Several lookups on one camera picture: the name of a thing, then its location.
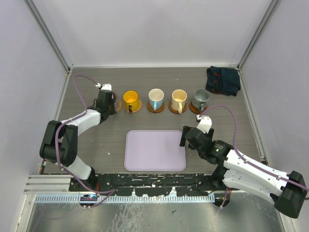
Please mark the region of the purple glass mug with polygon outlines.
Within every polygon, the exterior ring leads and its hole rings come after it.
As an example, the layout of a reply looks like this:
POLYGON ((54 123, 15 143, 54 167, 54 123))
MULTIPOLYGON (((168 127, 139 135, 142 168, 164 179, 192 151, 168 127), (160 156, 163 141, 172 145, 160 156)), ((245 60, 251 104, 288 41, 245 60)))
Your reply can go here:
POLYGON ((114 100, 117 101, 118 100, 118 95, 116 94, 116 92, 113 91, 113 95, 114 95, 114 100))

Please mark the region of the cream mug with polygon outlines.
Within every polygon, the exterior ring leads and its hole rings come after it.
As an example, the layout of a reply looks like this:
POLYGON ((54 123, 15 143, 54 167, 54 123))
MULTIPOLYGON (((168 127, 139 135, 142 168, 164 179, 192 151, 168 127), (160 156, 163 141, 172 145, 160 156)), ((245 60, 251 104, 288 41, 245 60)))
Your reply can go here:
POLYGON ((184 112, 186 106, 187 93, 182 89, 177 89, 172 93, 171 108, 178 114, 184 112))

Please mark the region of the brown wooden coaster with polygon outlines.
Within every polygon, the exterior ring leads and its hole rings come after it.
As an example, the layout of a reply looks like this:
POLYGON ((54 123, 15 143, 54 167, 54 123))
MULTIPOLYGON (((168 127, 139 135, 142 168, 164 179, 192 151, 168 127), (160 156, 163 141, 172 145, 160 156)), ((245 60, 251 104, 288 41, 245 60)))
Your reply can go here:
POLYGON ((150 112, 152 112, 152 113, 161 113, 161 112, 165 109, 165 106, 166 106, 166 104, 165 104, 165 102, 163 102, 162 106, 161 106, 159 109, 157 109, 157 110, 155 111, 155 110, 151 107, 150 101, 148 100, 148 102, 147 102, 147 109, 148 109, 150 112))
MULTIPOLYGON (((183 108, 183 110, 182 110, 182 113, 184 113, 184 112, 186 111, 186 109, 187 109, 187 103, 185 103, 185 106, 184 106, 184 108, 183 108)), ((172 113, 174 113, 174 114, 179 114, 178 110, 174 110, 174 109, 172 108, 171 101, 169 101, 169 110, 170 110, 172 113)))

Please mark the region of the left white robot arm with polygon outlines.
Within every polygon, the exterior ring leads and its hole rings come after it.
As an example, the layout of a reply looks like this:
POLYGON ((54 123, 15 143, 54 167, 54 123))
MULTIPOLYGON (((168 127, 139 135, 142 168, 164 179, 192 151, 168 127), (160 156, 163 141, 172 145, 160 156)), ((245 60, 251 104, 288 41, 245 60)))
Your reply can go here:
POLYGON ((79 185, 85 191, 92 191, 97 185, 95 171, 78 157, 78 137, 86 130, 104 122, 116 113, 116 95, 111 90, 100 90, 94 105, 81 114, 64 120, 48 122, 40 147, 40 157, 60 168, 65 168, 80 179, 79 185))

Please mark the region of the grey green mug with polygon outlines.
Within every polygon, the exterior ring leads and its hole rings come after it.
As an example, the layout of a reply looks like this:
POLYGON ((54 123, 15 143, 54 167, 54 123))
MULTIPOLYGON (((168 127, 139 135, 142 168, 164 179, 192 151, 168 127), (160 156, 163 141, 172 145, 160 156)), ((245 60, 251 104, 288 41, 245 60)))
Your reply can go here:
POLYGON ((199 111, 203 112, 209 105, 209 94, 207 90, 200 89, 195 92, 192 98, 192 105, 199 111))

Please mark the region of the yellow mug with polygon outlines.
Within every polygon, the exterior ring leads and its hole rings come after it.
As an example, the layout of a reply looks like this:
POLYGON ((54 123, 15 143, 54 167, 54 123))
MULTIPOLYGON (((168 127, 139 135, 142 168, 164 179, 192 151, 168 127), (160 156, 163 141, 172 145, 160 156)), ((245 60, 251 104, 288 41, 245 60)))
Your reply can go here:
POLYGON ((123 94, 123 101, 129 103, 130 105, 138 104, 140 101, 140 96, 138 92, 128 90, 123 94))

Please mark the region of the blue mug white inside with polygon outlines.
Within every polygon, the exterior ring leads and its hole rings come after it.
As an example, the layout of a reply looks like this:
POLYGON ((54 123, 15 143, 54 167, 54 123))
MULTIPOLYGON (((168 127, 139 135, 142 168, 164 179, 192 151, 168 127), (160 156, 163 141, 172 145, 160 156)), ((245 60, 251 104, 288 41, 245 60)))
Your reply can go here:
POLYGON ((154 111, 157 111, 164 102, 164 92, 161 89, 154 88, 150 90, 149 94, 149 103, 154 111))

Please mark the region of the woven rattan coaster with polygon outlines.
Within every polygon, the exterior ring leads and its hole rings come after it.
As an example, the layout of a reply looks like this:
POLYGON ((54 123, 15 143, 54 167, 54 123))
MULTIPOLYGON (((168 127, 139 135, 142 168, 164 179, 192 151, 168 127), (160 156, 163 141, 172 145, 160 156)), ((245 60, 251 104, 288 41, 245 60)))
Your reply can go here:
POLYGON ((121 102, 121 100, 116 100, 114 106, 115 106, 115 111, 116 111, 116 112, 119 112, 120 109, 121 109, 121 107, 122 107, 122 102, 121 102))
POLYGON ((195 107, 193 106, 192 102, 190 102, 189 108, 190 108, 191 112, 193 112, 193 113, 196 114, 196 115, 199 115, 199 114, 201 114, 202 112, 204 112, 205 110, 207 110, 207 109, 208 109, 208 106, 207 106, 203 111, 199 111, 197 108, 195 108, 195 107))
POLYGON ((128 113, 136 113, 138 112, 140 109, 142 108, 142 102, 139 101, 138 104, 133 104, 130 105, 127 102, 124 102, 124 109, 128 112, 128 113))

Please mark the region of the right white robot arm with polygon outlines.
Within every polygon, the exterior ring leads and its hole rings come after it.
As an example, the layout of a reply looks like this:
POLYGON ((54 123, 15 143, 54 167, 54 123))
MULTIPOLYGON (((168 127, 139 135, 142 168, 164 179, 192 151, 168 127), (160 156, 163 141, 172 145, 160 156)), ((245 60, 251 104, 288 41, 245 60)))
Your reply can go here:
POLYGON ((290 218, 299 217, 309 192, 302 174, 297 171, 286 173, 264 165, 224 141, 214 141, 213 133, 213 129, 202 132, 184 126, 180 146, 188 144, 201 159, 217 166, 211 175, 216 190, 243 190, 270 202, 290 218))

